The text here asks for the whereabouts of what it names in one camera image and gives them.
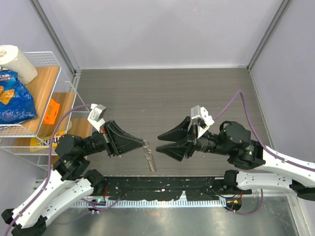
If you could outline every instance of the wood grain floor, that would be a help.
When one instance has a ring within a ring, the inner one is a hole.
[[[82,71],[78,92],[85,103],[106,106],[106,120],[114,119],[127,133],[149,140],[157,165],[157,172],[150,172],[143,150],[138,149],[121,158],[110,159],[106,152],[91,155],[89,169],[97,169],[103,175],[222,176],[225,170],[234,168],[226,156],[198,152],[177,162],[155,151],[165,144],[157,136],[178,125],[195,105],[204,106],[215,116],[239,89],[245,93],[256,130],[269,144],[245,68]],[[210,132],[218,133],[225,120],[240,122],[249,129],[240,97],[211,126]]]

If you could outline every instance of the gray floor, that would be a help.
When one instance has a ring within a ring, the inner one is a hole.
[[[124,131],[149,140],[158,171],[149,171],[142,149],[112,159],[106,152],[97,153],[88,158],[89,168],[103,175],[222,176],[225,170],[233,169],[225,156],[196,153],[190,159],[177,162],[155,151],[156,146],[165,143],[157,136],[189,116],[195,105],[204,106],[215,116],[239,89],[245,93],[256,130],[269,144],[245,68],[82,71],[78,92],[83,100],[87,104],[103,104],[107,107],[106,120],[114,119]],[[240,97],[210,131],[217,133],[225,120],[240,122],[249,129]]]
[[[260,198],[243,198],[243,212],[255,209]],[[241,216],[222,207],[113,209],[86,215],[86,209],[68,209],[45,236],[297,236],[286,197],[265,197],[260,211]]]

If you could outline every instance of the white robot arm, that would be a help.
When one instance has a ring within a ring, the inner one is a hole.
[[[191,109],[191,117],[174,129],[158,136],[173,143],[157,147],[178,161],[189,158],[195,151],[229,156],[228,162],[243,170],[262,170],[272,173],[226,171],[226,185],[240,190],[274,189],[295,191],[303,199],[315,201],[315,163],[279,153],[251,140],[251,132],[234,121],[225,121],[219,134],[208,131],[214,123],[204,107]]]
[[[20,206],[2,213],[5,223],[13,225],[14,236],[42,235],[70,205],[92,193],[104,192],[106,180],[97,170],[89,170],[80,178],[90,163],[86,155],[104,150],[108,155],[122,155],[143,146],[143,140],[124,132],[113,120],[104,121],[106,107],[92,104],[91,110],[88,121],[97,131],[87,138],[62,136],[55,149],[59,160],[50,175]]]

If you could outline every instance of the yellow object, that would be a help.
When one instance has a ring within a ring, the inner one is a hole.
[[[57,142],[58,142],[59,138],[64,134],[65,134],[65,131],[60,131],[54,135],[53,148],[57,147]],[[41,140],[39,140],[37,138],[31,138],[30,151],[37,151],[39,149],[39,147],[46,147],[50,144],[51,135],[44,135],[40,138],[45,142],[42,142]]]

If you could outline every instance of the metal spring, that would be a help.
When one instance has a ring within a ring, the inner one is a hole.
[[[147,158],[150,171],[157,171],[157,167],[156,167],[156,163],[155,163],[154,158],[153,158],[152,151],[150,149],[148,149],[149,144],[150,144],[149,141],[147,141],[147,140],[143,141],[144,155]]]

